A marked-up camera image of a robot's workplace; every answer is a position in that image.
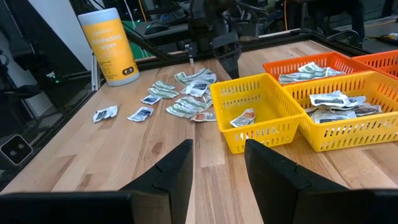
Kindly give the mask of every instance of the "metal frame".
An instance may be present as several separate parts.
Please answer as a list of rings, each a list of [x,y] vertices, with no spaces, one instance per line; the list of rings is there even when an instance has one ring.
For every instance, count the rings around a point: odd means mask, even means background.
[[[345,54],[347,56],[360,56],[371,54],[367,50],[363,50],[357,47],[353,47],[348,44],[344,44],[342,42],[338,42],[337,40],[328,40],[326,37],[316,34],[307,29],[297,29],[292,30],[288,33],[277,34],[272,36],[267,36],[263,38],[259,38],[259,40],[251,41],[251,42],[243,42],[242,43],[242,51],[248,52],[252,50],[264,49],[268,47],[275,47],[284,44],[291,44],[300,41],[312,40],[316,43],[322,44],[325,47],[328,47],[332,50]],[[213,52],[205,52],[198,53],[196,57],[193,59],[195,61],[207,60],[210,58],[214,58]],[[150,70],[154,68],[161,68],[171,65],[178,65],[181,63],[189,63],[188,52],[175,54],[173,58],[168,58],[167,60],[161,60],[159,58],[151,58],[147,60],[142,60],[137,62],[138,69],[140,71]]]
[[[371,52],[368,52],[363,49],[359,49],[357,47],[352,47],[350,45],[338,42],[337,40],[328,40],[326,37],[314,34],[313,32],[309,30],[304,30],[304,29],[298,29],[298,30],[292,30],[290,32],[286,32],[283,34],[276,34],[276,35],[270,35],[267,37],[260,38],[259,40],[252,41],[252,42],[245,42],[241,43],[242,44],[242,51],[243,52],[248,52],[252,50],[258,50],[258,49],[264,49],[264,48],[269,48],[269,47],[275,47],[279,45],[284,45],[284,44],[291,44],[295,42],[301,42],[301,41],[306,41],[306,40],[312,40],[316,43],[319,43],[321,45],[324,45],[325,47],[328,47],[332,50],[335,50],[337,52],[343,53],[345,55],[348,55],[350,57],[352,56],[359,56],[359,55],[366,55],[366,54],[371,54]],[[201,61],[201,60],[207,60],[214,58],[213,52],[204,52],[204,53],[199,53],[194,60],[195,61]],[[178,65],[182,63],[189,63],[189,57],[188,57],[188,52],[181,53],[181,54],[176,54],[173,55],[173,57],[166,58],[166,59],[161,59],[161,58],[150,58],[147,60],[142,60],[137,62],[138,69],[140,71],[145,71],[145,70],[150,70],[150,69],[155,69],[155,68],[161,68],[161,67],[166,67],[166,66],[171,66],[171,65]],[[96,88],[100,88],[104,83],[104,79],[99,80],[98,79],[98,68],[94,66],[93,73],[91,71],[85,72],[86,76],[92,76],[92,78],[96,78],[97,83],[96,86],[91,86],[93,90]],[[61,120],[55,124],[51,129],[49,129],[45,134],[43,134],[42,137],[40,137],[33,145],[32,147],[34,148],[34,154],[36,155],[41,151],[41,149],[47,145],[47,143],[66,125],[66,123],[81,109],[81,107],[84,106],[84,104],[95,94],[96,91],[92,91],[88,96],[86,96],[84,99],[79,101],[74,108],[68,111],[67,114],[65,114]],[[11,176],[16,176],[21,170],[13,170]],[[0,190],[5,187],[6,184],[0,183]]]

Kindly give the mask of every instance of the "black metal bracket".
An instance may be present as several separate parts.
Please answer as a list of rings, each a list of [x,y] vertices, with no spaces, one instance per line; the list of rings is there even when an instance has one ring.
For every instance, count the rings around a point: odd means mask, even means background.
[[[371,52],[348,45],[338,40],[327,39],[322,35],[316,34],[307,29],[292,30],[284,34],[271,35],[268,37],[259,38],[258,40],[253,40],[250,42],[240,42],[242,46],[242,52],[249,52],[252,50],[264,49],[269,47],[276,47],[285,44],[291,44],[306,40],[312,40],[316,43],[324,45],[332,50],[345,54],[349,57],[360,56],[371,54]],[[189,54],[187,52],[175,54],[174,58],[169,58],[167,60],[161,60],[159,58],[150,58],[147,60],[141,60],[137,62],[138,69],[140,71],[150,70],[154,68],[161,68],[171,65],[178,65],[181,63],[189,62]],[[199,52],[197,56],[193,59],[195,61],[208,60],[214,58],[212,51]]]

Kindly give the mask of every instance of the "small packet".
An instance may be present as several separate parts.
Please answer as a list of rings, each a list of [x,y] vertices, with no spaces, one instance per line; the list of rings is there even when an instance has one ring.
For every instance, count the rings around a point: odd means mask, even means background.
[[[314,113],[313,118],[314,122],[317,124],[322,124],[332,121],[356,118],[356,115],[354,111],[335,111],[334,113],[331,113],[326,110],[317,110]]]
[[[137,112],[135,112],[133,115],[131,115],[127,119],[130,121],[135,121],[135,122],[144,121],[147,117],[152,115],[153,112],[154,112],[154,109],[142,106],[141,108],[139,108],[137,110]]]
[[[192,95],[195,97],[201,97],[207,91],[208,83],[203,80],[194,80],[185,87],[181,93],[185,95]]]
[[[148,92],[151,95],[159,96],[161,98],[174,98],[178,95],[178,93],[176,91],[158,89],[158,88],[150,88],[150,89],[148,89]]]
[[[103,119],[113,118],[118,113],[118,106],[110,106],[103,110],[98,110],[93,116],[93,123],[97,123]]]
[[[152,84],[152,86],[155,88],[160,88],[160,89],[164,89],[164,90],[174,90],[175,89],[175,86],[166,84],[162,80],[155,82],[154,84]]]
[[[215,112],[197,113],[191,117],[191,121],[202,122],[202,121],[216,121]]]
[[[141,99],[141,102],[149,104],[149,105],[154,105],[161,99],[162,99],[162,97],[149,95],[149,96],[146,96],[144,99]]]
[[[248,125],[251,121],[254,121],[256,114],[253,108],[246,109],[243,114],[233,119],[230,124],[235,128]]]
[[[205,94],[203,96],[203,100],[205,101],[207,108],[209,108],[213,104],[213,99],[211,98],[211,94]]]
[[[365,96],[355,96],[355,97],[349,97],[348,98],[350,104],[346,105],[346,107],[354,107],[354,106],[359,106],[366,101]]]
[[[369,116],[374,114],[383,113],[380,105],[371,105],[369,103],[364,103],[354,110],[357,117]]]
[[[311,104],[313,106],[327,105],[327,106],[339,106],[344,107],[350,105],[351,102],[348,96],[341,93],[324,93],[317,95],[310,95]]]
[[[323,107],[323,105],[320,105],[320,106],[314,106],[314,107],[311,107],[311,108],[307,108],[307,109],[305,109],[305,112],[309,115],[309,116],[311,116],[311,115],[313,115],[317,110],[324,110],[325,108]]]

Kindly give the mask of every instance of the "green surface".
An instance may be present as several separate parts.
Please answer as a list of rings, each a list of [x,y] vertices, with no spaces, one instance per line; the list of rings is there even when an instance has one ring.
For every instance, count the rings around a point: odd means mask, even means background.
[[[128,26],[128,28],[132,29],[132,22],[131,21],[123,21],[123,24],[125,26]],[[135,59],[140,59],[140,58],[145,58],[146,57],[146,54],[145,55],[142,54],[143,51],[141,52],[141,49],[140,49],[140,47],[138,45],[130,42],[130,47],[131,47],[132,54],[134,55]]]

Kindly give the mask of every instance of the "yellow wipes container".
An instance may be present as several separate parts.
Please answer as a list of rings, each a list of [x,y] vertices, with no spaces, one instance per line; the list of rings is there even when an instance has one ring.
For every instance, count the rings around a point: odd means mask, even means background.
[[[82,14],[78,19],[108,84],[136,80],[139,71],[116,8]]]

